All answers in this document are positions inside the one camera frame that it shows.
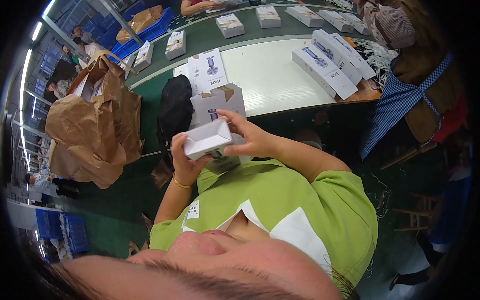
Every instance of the gold bracelet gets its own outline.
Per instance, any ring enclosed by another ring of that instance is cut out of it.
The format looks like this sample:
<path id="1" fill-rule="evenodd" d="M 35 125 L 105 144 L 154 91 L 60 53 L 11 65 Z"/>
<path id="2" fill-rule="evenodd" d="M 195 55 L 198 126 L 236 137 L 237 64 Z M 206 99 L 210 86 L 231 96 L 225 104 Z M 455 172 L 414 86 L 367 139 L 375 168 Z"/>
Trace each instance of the gold bracelet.
<path id="1" fill-rule="evenodd" d="M 176 185 L 178 185 L 179 187 L 181 187 L 182 189 L 191 189 L 191 188 L 195 185 L 195 183 L 192 184 L 192 185 L 183 185 L 183 184 L 181 184 L 180 182 L 178 182 L 178 181 L 175 179 L 175 172 L 173 172 L 173 182 L 174 182 Z"/>

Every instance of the paper bag handle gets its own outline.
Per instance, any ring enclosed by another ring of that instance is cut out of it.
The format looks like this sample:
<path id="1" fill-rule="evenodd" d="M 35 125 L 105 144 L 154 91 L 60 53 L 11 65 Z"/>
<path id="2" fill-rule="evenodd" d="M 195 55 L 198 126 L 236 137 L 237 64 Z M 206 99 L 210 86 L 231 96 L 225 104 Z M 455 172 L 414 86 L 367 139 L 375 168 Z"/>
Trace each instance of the paper bag handle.
<path id="1" fill-rule="evenodd" d="M 121 58 L 119 58 L 118 56 L 116 56 L 115 54 L 113 54 L 112 52 L 108 51 L 108 50 L 100 50 L 100 51 L 97 51 L 95 52 L 93 55 L 92 55 L 92 59 L 88 62 L 87 64 L 87 68 L 90 70 L 90 66 L 93 65 L 93 63 L 102 55 L 111 55 L 113 58 L 115 58 L 116 60 L 120 61 L 121 63 L 123 63 L 135 76 L 138 75 L 138 73 L 131 67 L 129 66 L 126 62 L 124 62 Z"/>

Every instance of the blue checkered cloth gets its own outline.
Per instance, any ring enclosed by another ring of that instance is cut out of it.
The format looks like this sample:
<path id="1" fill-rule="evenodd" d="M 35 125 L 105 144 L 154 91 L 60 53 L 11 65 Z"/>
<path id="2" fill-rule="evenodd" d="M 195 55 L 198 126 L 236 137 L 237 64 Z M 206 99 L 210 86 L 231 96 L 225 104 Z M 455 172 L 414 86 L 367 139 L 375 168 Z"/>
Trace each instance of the blue checkered cloth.
<path id="1" fill-rule="evenodd" d="M 361 150 L 360 156 L 362 160 L 367 157 L 368 153 L 372 151 L 386 133 L 422 99 L 427 102 L 428 106 L 430 106 L 437 116 L 441 116 L 441 119 L 443 118 L 427 98 L 425 91 L 442 75 L 451 61 L 452 54 L 448 53 L 437 69 L 435 69 L 420 86 L 401 82 L 395 77 L 392 70 L 390 70 L 385 82 L 384 91 L 375 108 L 373 127 L 370 130 L 365 146 Z M 442 125 L 441 119 L 438 123 L 437 130 L 439 130 Z"/>

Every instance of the green shirt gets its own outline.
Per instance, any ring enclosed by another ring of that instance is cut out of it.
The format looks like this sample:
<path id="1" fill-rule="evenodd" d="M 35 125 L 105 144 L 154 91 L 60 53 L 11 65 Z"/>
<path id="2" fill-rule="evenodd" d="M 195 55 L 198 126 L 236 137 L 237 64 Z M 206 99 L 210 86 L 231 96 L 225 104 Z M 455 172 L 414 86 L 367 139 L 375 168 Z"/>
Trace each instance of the green shirt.
<path id="1" fill-rule="evenodd" d="M 198 187 L 200 195 L 179 218 L 153 226 L 151 249 L 168 250 L 184 231 L 225 231 L 243 210 L 271 238 L 296 246 L 354 286 L 372 259 L 377 215 L 351 172 L 325 171 L 309 183 L 276 160 L 251 161 L 222 175 L 204 170 Z"/>

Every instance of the black bag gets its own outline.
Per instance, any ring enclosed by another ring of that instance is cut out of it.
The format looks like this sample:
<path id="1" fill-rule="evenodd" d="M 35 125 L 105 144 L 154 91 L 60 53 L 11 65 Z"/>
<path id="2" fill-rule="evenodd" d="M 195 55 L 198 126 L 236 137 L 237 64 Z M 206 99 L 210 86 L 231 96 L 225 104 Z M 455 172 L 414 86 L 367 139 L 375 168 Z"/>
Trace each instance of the black bag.
<path id="1" fill-rule="evenodd" d="M 173 169 L 173 163 L 167 152 L 172 138 L 180 132 L 188 131 L 192 121 L 192 86 L 184 75 L 170 78 L 163 88 L 158 117 L 156 119 L 156 137 L 165 164 Z"/>

